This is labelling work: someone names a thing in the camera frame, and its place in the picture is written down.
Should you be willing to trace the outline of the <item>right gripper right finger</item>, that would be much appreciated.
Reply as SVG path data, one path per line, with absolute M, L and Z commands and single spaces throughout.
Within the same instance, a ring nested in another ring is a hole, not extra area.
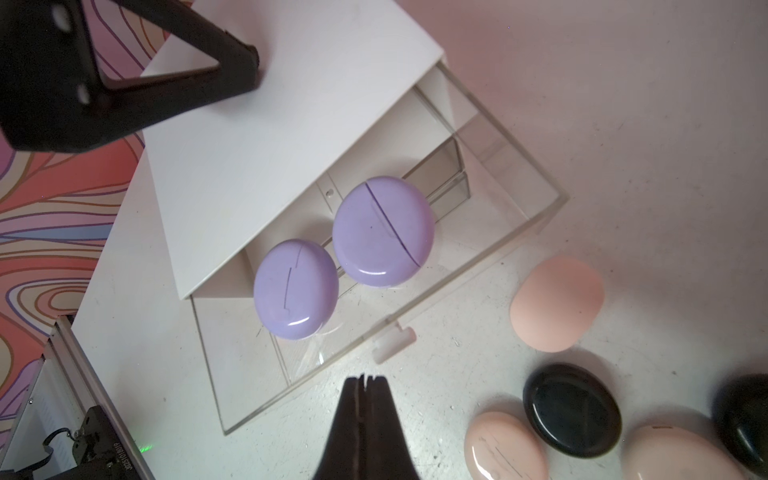
M 387 379 L 369 376 L 362 400 L 362 478 L 418 479 Z

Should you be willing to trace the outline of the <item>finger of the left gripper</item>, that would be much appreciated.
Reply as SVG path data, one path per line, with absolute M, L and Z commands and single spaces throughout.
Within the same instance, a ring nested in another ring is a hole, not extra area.
M 252 91 L 259 66 L 188 1 L 4 1 L 1 138 L 86 152 Z

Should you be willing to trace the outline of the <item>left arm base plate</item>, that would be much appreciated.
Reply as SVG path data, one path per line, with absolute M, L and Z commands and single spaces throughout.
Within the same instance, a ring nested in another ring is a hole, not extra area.
M 53 479 L 139 480 L 142 476 L 119 439 L 106 411 L 101 406 L 89 408 L 78 430 L 60 428 L 43 441 L 48 466 L 54 458 L 52 441 L 64 433 L 73 443 L 71 457 L 75 465 L 65 466 Z

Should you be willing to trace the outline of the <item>white drawer cabinet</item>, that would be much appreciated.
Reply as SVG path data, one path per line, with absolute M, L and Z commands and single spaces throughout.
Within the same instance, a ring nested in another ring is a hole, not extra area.
M 443 48 L 393 1 L 197 1 L 260 56 L 255 90 L 144 130 L 177 294 L 194 293 L 414 86 Z

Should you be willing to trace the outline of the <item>clear top drawer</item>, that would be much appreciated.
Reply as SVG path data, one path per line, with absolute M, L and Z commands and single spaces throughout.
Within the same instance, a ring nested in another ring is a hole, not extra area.
M 192 293 L 223 432 L 363 344 L 383 363 L 415 342 L 418 314 L 566 200 L 435 65 Z

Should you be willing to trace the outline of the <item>purple earphone case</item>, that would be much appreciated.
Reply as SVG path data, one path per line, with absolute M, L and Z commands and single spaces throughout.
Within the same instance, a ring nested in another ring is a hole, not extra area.
M 426 263 L 435 240 L 435 218 L 426 197 L 406 181 L 379 176 L 342 201 L 332 228 L 336 258 L 355 282 L 390 288 L 411 279 Z
M 333 315 L 339 296 L 337 270 L 317 243 L 286 240 L 272 248 L 259 265 L 253 293 L 265 328 L 279 338 L 305 339 Z

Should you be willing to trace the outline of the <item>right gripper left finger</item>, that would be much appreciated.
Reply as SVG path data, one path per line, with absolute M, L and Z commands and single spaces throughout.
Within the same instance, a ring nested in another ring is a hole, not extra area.
M 365 440 L 364 377 L 344 381 L 325 449 L 313 479 L 362 479 Z

